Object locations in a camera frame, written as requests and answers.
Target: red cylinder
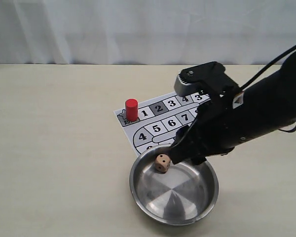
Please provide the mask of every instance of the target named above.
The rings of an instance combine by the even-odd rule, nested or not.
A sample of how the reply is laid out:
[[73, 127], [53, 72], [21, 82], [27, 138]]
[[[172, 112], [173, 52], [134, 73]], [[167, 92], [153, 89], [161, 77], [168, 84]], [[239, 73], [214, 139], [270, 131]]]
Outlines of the red cylinder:
[[138, 118], [138, 102], [135, 99], [128, 99], [125, 102], [126, 119], [134, 122]]

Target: beige table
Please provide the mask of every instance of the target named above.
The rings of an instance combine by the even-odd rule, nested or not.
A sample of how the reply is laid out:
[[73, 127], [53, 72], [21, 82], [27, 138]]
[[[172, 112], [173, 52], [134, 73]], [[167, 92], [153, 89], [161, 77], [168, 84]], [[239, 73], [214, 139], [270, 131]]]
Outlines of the beige table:
[[[220, 195], [197, 224], [160, 225], [133, 202], [113, 110], [172, 92], [185, 67], [0, 65], [0, 237], [296, 237], [296, 133], [210, 158]], [[261, 67], [226, 68], [243, 84]]]

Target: stainless steel bowl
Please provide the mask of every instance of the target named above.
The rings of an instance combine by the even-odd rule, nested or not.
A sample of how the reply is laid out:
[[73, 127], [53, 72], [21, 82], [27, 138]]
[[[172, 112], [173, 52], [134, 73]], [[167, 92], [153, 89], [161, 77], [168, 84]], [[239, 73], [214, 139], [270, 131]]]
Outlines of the stainless steel bowl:
[[217, 176], [208, 161], [196, 166], [183, 161], [171, 164], [166, 173], [156, 171], [155, 158], [169, 147], [152, 147], [136, 159], [130, 190], [136, 204], [152, 219], [172, 226], [192, 224], [213, 209], [219, 192]]

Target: white curtain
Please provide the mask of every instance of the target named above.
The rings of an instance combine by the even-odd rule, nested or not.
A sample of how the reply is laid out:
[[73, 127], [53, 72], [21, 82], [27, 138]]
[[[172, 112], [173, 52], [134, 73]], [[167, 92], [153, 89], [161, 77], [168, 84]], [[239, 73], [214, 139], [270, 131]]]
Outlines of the white curtain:
[[296, 0], [0, 0], [0, 63], [265, 64]]

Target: board game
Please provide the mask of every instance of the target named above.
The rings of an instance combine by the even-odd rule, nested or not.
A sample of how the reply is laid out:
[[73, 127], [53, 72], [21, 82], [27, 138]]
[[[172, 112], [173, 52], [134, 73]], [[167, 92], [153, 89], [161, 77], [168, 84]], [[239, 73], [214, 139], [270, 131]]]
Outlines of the board game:
[[134, 122], [126, 119], [125, 108], [114, 114], [139, 156], [153, 146], [173, 143], [177, 130], [191, 124], [197, 107], [209, 99], [199, 93], [180, 97], [172, 92], [138, 103], [138, 118]]

